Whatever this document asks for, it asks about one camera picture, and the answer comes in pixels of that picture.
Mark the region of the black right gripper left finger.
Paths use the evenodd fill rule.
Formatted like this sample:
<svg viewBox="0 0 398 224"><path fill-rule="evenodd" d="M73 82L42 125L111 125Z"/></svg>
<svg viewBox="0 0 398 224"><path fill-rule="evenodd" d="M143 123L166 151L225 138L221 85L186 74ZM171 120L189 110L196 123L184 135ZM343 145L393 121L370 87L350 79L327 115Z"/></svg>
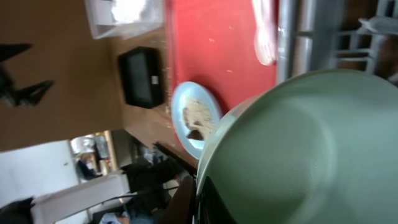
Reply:
<svg viewBox="0 0 398 224"><path fill-rule="evenodd" d="M195 197L195 180L190 175L186 176L157 224L192 224Z"/></svg>

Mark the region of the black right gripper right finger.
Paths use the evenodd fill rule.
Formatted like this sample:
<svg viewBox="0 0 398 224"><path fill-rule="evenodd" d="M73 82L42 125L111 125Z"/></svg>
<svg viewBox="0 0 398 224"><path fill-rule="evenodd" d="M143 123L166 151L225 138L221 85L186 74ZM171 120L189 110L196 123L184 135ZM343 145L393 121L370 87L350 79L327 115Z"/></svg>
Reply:
<svg viewBox="0 0 398 224"><path fill-rule="evenodd" d="M199 224L228 224L230 214L213 181L206 177L199 197L197 221Z"/></svg>

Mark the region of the green small plate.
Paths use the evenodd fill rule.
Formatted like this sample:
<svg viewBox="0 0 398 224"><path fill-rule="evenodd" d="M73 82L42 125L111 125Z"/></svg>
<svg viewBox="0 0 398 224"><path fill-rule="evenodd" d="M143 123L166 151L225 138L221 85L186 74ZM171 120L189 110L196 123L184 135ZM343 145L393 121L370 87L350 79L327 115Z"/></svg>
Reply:
<svg viewBox="0 0 398 224"><path fill-rule="evenodd" d="M230 223L396 223L397 87L355 70L291 78L220 120L197 205L206 177Z"/></svg>

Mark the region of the white plastic fork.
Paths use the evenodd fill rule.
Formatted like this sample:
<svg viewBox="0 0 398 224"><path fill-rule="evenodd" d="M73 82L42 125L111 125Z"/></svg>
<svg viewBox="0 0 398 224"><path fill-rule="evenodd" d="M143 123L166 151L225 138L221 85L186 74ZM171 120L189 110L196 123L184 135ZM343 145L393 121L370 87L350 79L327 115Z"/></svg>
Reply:
<svg viewBox="0 0 398 224"><path fill-rule="evenodd" d="M272 65L277 57L277 29L274 0L252 0L256 31L254 50L258 61L265 66Z"/></svg>

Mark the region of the white napkin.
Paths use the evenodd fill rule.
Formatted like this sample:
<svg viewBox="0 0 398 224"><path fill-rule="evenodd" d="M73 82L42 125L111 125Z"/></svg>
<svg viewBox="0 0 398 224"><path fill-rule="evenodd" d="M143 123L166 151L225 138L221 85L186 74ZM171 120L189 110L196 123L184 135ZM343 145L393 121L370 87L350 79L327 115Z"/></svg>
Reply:
<svg viewBox="0 0 398 224"><path fill-rule="evenodd" d="M113 0L111 13L117 24L150 22L159 3L155 0Z"/></svg>

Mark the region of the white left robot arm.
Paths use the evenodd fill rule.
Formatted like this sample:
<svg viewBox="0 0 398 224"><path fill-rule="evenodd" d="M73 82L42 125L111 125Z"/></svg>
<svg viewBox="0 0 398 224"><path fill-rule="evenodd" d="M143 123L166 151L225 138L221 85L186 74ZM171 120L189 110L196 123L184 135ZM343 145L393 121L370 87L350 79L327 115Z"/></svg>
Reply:
<svg viewBox="0 0 398 224"><path fill-rule="evenodd" d="M1 223L55 223L129 191L127 175L119 170L52 194L13 201L1 207Z"/></svg>

